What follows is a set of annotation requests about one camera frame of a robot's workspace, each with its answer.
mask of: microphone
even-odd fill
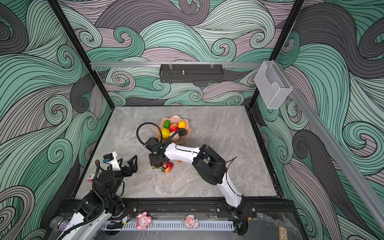
[[[62,216],[57,216],[51,220],[49,226],[53,230],[64,231],[65,228],[69,225],[69,223],[69,220],[65,220]]]

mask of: fruit bowl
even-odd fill
[[[181,119],[181,118],[180,118],[179,116],[177,116],[177,115],[174,115],[174,116],[171,117],[171,118],[162,118],[162,119],[161,119],[161,123],[159,124],[160,129],[163,128],[164,122],[165,122],[166,120],[169,120],[169,121],[171,122],[171,124],[174,123],[174,122],[175,122],[175,123],[179,123],[180,121],[184,121],[184,122],[185,122],[185,130],[187,130],[187,134],[184,135],[184,136],[181,136],[181,137],[179,138],[179,140],[173,141],[173,139],[172,139],[172,142],[174,142],[174,143],[182,143],[182,142],[185,142],[185,140],[187,140],[189,134],[190,134],[191,131],[192,131],[192,129],[189,127],[188,119]],[[160,141],[160,132],[159,132],[159,130],[157,129],[157,127],[156,127],[155,129],[156,129],[156,133],[157,133],[157,139]]]

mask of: pink cartoon character toy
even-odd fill
[[[147,212],[143,212],[137,216],[136,227],[140,230],[146,230],[147,226],[151,225],[152,218],[147,216]]]
[[[185,225],[187,226],[188,229],[191,229],[191,227],[193,227],[193,229],[197,229],[197,226],[199,225],[199,221],[195,219],[195,215],[189,214],[187,216],[187,219],[185,220]]]

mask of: green lime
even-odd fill
[[[169,121],[169,120],[166,120],[166,121],[164,122],[164,128],[169,128],[169,126],[170,126],[170,121]]]

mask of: yellow lemon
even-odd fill
[[[179,128],[185,128],[187,125],[184,121],[179,122]]]
[[[167,139],[167,138],[169,138],[169,130],[168,129],[166,129],[166,128],[162,128],[161,129],[161,133],[163,134],[163,139]]]

